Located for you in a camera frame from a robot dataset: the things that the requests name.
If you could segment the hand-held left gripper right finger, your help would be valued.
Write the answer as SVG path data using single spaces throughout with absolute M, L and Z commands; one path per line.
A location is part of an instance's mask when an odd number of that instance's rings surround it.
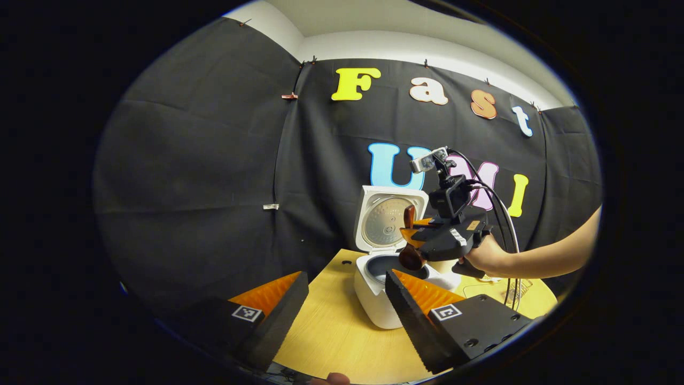
M 532 319 L 489 295 L 461 297 L 397 269 L 385 291 L 425 369 L 439 374 L 505 343 Z

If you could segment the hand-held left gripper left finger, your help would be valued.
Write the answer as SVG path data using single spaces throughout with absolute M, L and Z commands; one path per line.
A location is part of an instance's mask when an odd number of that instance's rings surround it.
M 168 324 L 216 360 L 266 371 L 308 293 L 308 275 L 298 271 L 231 299 L 203 299 L 169 317 Z

